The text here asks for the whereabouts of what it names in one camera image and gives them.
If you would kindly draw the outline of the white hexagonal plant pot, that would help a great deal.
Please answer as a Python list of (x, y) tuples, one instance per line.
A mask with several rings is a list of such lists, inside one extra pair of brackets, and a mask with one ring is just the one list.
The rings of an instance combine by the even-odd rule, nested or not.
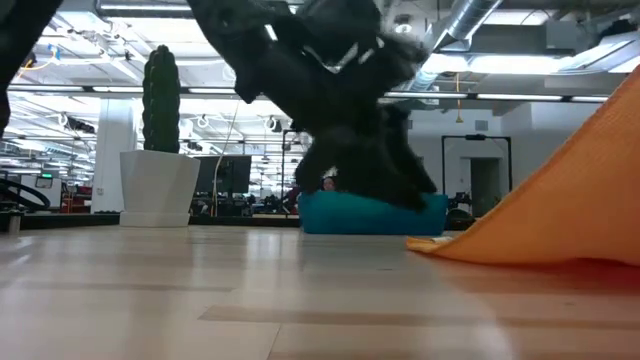
[(120, 154), (123, 227), (187, 227), (200, 161), (181, 154), (135, 150)]

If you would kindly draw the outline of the blue plastic bin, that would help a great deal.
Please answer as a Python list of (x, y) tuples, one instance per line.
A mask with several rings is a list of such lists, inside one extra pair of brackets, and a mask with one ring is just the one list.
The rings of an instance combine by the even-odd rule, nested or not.
[(351, 193), (319, 191), (301, 194), (298, 212), (309, 234), (438, 236), (445, 228), (448, 198), (424, 194), (423, 199), (427, 208), (414, 212)]

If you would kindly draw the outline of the black monitor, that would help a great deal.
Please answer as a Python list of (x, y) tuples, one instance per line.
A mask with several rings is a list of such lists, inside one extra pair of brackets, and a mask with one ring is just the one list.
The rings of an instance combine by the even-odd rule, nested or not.
[(196, 192), (245, 194), (249, 192), (252, 158), (248, 155), (198, 157), (199, 174)]

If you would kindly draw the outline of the orange microfiber towel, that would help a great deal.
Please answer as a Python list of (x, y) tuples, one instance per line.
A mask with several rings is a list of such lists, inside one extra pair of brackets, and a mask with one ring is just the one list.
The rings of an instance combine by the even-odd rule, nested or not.
[(640, 266), (640, 67), (529, 178), (453, 238), (408, 250), (479, 264)]

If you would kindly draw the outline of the green cactus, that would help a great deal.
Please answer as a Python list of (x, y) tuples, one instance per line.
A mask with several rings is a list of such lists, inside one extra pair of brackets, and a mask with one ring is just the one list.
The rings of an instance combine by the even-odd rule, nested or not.
[(153, 50), (144, 67), (144, 149), (178, 154), (181, 84), (175, 56), (166, 45)]

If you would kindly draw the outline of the black round chair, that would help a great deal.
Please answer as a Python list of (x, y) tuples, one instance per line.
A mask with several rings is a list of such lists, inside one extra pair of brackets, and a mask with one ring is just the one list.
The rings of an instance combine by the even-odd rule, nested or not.
[(460, 208), (449, 209), (446, 214), (446, 231), (465, 231), (476, 222), (475, 217)]

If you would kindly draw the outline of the red tool cart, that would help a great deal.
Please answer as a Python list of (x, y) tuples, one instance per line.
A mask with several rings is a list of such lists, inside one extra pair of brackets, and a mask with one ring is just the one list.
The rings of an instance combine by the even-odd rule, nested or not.
[(92, 188), (90, 186), (62, 186), (61, 213), (90, 213), (92, 205)]

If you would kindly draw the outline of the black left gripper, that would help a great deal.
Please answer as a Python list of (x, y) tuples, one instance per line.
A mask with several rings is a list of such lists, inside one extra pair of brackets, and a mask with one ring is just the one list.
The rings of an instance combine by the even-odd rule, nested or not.
[(425, 210), (424, 194), (437, 186), (409, 145), (410, 111), (394, 104), (366, 104), (299, 118), (312, 144), (295, 170), (304, 193), (315, 192), (321, 178), (338, 170), (338, 188), (394, 206)]

